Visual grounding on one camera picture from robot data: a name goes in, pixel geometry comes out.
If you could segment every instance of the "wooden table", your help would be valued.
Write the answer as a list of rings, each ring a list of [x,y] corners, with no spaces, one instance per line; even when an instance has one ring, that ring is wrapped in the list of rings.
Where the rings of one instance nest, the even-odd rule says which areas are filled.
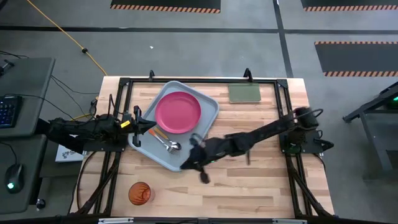
[[[109,94],[116,97],[119,78],[104,77],[97,114],[107,113]],[[304,80],[291,78],[288,83],[293,108],[308,106]],[[227,84],[188,85],[220,104],[220,113],[208,133],[209,137],[252,131],[278,119],[272,85],[260,84],[260,103],[233,105],[229,103]],[[134,105],[145,111],[162,86],[161,83],[134,83],[130,111]],[[97,153],[85,169],[80,186],[81,203],[98,185],[103,157],[104,153]],[[309,189],[323,207],[333,213],[322,163],[314,155],[303,154],[303,164]],[[294,217],[286,162],[280,152],[278,137],[266,139],[252,148],[250,166],[246,165],[244,156],[225,157],[208,165],[206,171],[211,179],[207,185],[200,182],[197,171],[171,172],[128,146],[122,153],[111,214],[113,217]],[[155,199],[151,203],[135,206],[129,201],[129,188],[138,181],[155,189]],[[300,190],[298,195],[304,211]]]

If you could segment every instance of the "concrete floor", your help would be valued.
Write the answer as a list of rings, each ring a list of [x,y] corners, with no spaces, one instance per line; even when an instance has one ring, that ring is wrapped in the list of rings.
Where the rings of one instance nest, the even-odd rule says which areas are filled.
[[[33,1],[61,26],[277,29],[272,0],[223,0],[221,14],[123,11],[109,9],[110,1]],[[323,40],[397,41],[398,35],[333,35],[332,30],[398,30],[398,11],[304,12],[300,0],[279,0],[285,29],[330,30],[328,35],[287,34],[293,76],[304,78],[310,104],[324,108],[319,117],[324,138],[335,143],[325,153],[326,174],[335,213],[343,218],[398,223],[397,184],[365,182],[364,174],[377,167],[359,120],[345,124],[341,117],[371,100],[397,78],[324,77],[313,45]],[[13,0],[0,11],[1,25],[51,26],[24,0]],[[255,77],[286,77],[279,34],[223,32],[71,32],[110,75],[240,77],[246,67]],[[103,74],[60,32],[0,31],[0,50],[30,57],[54,57],[53,75],[78,91],[99,91]],[[73,95],[84,110],[93,96]],[[50,83],[46,98],[72,116],[78,107]],[[41,118],[64,117],[44,104]],[[50,184],[51,208],[40,213],[0,216],[66,214],[75,178]],[[57,184],[67,181],[68,185]]]

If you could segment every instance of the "computer mouse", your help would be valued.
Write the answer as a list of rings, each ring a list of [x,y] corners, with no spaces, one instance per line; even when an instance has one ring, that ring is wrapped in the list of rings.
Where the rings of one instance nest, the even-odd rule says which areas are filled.
[[[10,194],[16,194],[24,187],[24,166],[14,164],[8,167],[4,176],[4,184]]]

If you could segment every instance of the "keyboard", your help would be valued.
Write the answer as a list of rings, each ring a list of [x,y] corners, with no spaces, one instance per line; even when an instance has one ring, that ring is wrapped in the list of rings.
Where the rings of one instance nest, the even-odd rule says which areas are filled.
[[[0,129],[15,127],[21,104],[21,96],[0,97]]]

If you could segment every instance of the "orange cup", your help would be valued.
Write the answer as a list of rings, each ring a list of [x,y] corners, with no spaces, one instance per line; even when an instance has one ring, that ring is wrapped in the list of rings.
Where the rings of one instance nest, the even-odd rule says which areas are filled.
[[[129,200],[133,205],[143,205],[155,197],[155,191],[144,182],[137,182],[130,187]]]

